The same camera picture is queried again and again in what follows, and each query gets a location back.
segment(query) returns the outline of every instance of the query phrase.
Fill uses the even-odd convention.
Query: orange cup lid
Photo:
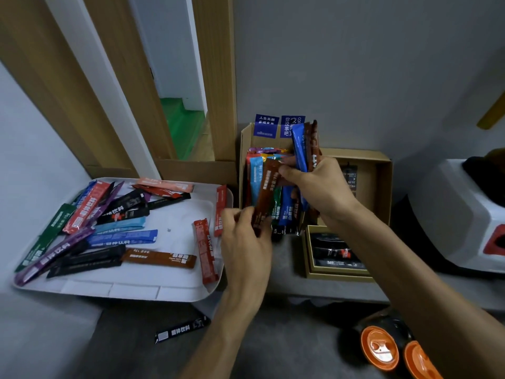
[[[411,341],[403,351],[405,365],[415,379],[442,379],[418,341]]]
[[[367,360],[382,371],[391,371],[400,361],[400,353],[393,337],[377,326],[368,326],[361,333],[361,349]]]

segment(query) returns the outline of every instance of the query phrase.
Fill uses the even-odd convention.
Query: person's left hand
[[[252,316],[263,301],[272,267],[272,221],[263,221],[261,236],[256,238],[251,225],[253,212],[254,207],[221,212],[221,253],[228,278],[228,300]]]

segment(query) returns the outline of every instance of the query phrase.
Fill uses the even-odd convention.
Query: cardboard box
[[[326,226],[308,225],[301,233],[304,245],[304,259],[306,277],[326,280],[353,280],[359,282],[373,282],[373,278],[366,269],[316,266],[312,255],[311,234],[332,233]]]
[[[240,142],[240,168],[239,168],[239,206],[242,208],[246,192],[247,175],[245,172],[245,158],[250,147],[280,147],[293,149],[291,138],[280,138],[281,125],[277,127],[275,138],[258,137],[254,135],[254,123],[249,124],[242,131]],[[357,166],[356,178],[356,198],[366,208],[371,210],[381,221],[389,225],[391,214],[391,191],[393,178],[393,164],[391,160],[382,152],[356,149],[332,149],[322,148],[324,156],[334,157],[341,166]],[[306,260],[307,278],[326,280],[357,280],[370,282],[373,279],[363,274],[342,271],[345,269],[333,267],[312,268],[309,261],[308,246],[306,244],[307,231],[327,232],[324,222],[319,218],[319,226],[309,226],[309,230],[304,227],[302,237],[304,237],[304,255]],[[335,269],[335,271],[325,271],[320,269]]]

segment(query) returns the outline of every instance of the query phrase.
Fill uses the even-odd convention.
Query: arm
[[[443,377],[505,377],[505,327],[446,285],[361,205],[337,160],[323,158],[312,173],[287,166],[280,172],[356,252]]]
[[[253,207],[222,212],[221,253],[228,286],[216,316],[179,379],[228,378],[245,331],[260,308],[272,265],[272,229],[265,221],[256,238]],[[234,216],[240,213],[238,222]]]

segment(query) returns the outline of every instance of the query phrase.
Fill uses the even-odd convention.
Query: forearm
[[[505,327],[446,285],[373,213],[324,218],[401,312],[442,376],[505,377]]]
[[[179,379],[228,378],[240,343],[256,311],[224,292],[218,311]]]

